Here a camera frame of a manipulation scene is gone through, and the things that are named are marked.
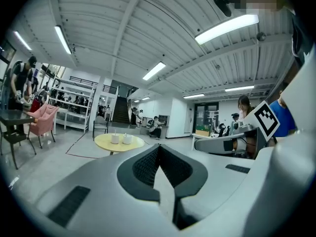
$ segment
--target corrugated metal ceiling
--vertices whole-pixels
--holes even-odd
[[[130,1],[30,0],[19,21],[29,27],[24,32],[25,39],[35,47],[34,54],[37,52],[43,62],[87,67],[87,70],[91,66],[111,73],[115,57],[114,76],[125,77],[125,83],[133,79],[154,91],[163,87],[160,92],[214,93],[223,85],[233,87],[256,84],[257,80],[277,80],[291,66],[292,25],[285,9],[260,14],[258,25],[199,45],[194,39],[197,34],[227,20],[213,0],[139,0],[128,18],[115,55],[115,43],[121,34],[119,28]],[[54,31],[57,21],[54,6],[58,8],[70,47],[76,49],[71,57],[64,52]],[[238,15],[240,12],[234,11],[233,16]],[[258,31],[264,32],[267,39],[270,37],[267,43],[256,42]],[[191,66],[208,54],[239,43],[245,46]],[[148,81],[142,80],[159,61],[166,68]],[[163,84],[158,78],[165,79]],[[264,89],[273,87],[269,82]]]

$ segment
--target railing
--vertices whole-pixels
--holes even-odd
[[[76,81],[76,82],[81,82],[81,83],[84,83],[84,84],[87,84],[87,85],[91,85],[91,86],[98,86],[98,83],[95,82],[95,81],[89,81],[89,80],[85,80],[85,79],[81,79],[81,78],[78,78],[78,77],[72,77],[70,76],[70,81]]]
[[[110,93],[110,94],[116,94],[116,92],[117,92],[117,89],[116,88],[114,88],[114,87],[111,87],[111,86],[107,86],[107,85],[103,85],[103,87],[102,87],[102,91],[104,91],[104,92],[108,92],[108,93]]]
[[[133,94],[136,90],[138,90],[138,88],[132,87],[132,88],[128,91],[127,97],[129,97],[131,94]]]
[[[98,83],[95,82],[95,81],[89,81],[89,80],[81,79],[81,78],[78,78],[78,77],[70,76],[69,80],[70,81],[81,82],[81,83],[84,83],[84,84],[87,84],[87,85],[91,85],[91,86],[94,86],[94,87],[98,86]],[[117,92],[117,89],[114,88],[114,87],[111,87],[111,86],[108,86],[108,85],[104,84],[103,87],[102,87],[102,91],[108,92],[110,94],[114,94],[115,95],[116,92]]]

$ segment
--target round table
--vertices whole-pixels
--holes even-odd
[[[113,155],[114,152],[125,152],[128,150],[132,150],[135,148],[141,148],[145,145],[145,141],[141,138],[132,136],[132,143],[129,145],[126,145],[123,143],[123,136],[124,134],[117,133],[119,135],[119,143],[113,144],[111,143],[111,135],[112,133],[106,133],[101,134],[95,137],[94,142],[97,144],[100,148],[110,151],[110,155]]]

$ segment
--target staircase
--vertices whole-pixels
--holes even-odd
[[[129,124],[127,99],[125,97],[118,97],[113,113],[113,122]]]

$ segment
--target ceiling light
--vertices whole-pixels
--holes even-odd
[[[25,47],[31,51],[32,49],[30,48],[29,45],[26,44],[25,40],[21,37],[21,35],[17,32],[17,31],[13,31],[14,34],[18,37],[18,39],[22,42],[23,45],[25,45]]]
[[[229,33],[233,30],[259,23],[258,15],[248,14],[225,21],[195,37],[196,41],[202,45],[218,36]]]
[[[160,70],[162,70],[166,65],[162,63],[161,61],[152,69],[150,70],[144,77],[144,80],[148,80],[150,77],[158,73]]]
[[[242,89],[253,89],[254,87],[255,87],[255,85],[245,86],[245,87],[237,87],[237,88],[225,89],[225,91],[228,92],[228,91],[242,90]]]
[[[194,98],[194,97],[203,97],[204,94],[198,94],[198,95],[191,95],[191,96],[185,96],[183,98]]]
[[[56,30],[56,33],[57,33],[62,45],[64,46],[65,51],[68,54],[71,54],[71,51],[70,51],[70,49],[69,49],[69,47],[67,45],[67,42],[66,42],[64,34],[63,34],[62,30],[61,30],[61,27],[60,26],[55,26],[55,30]]]

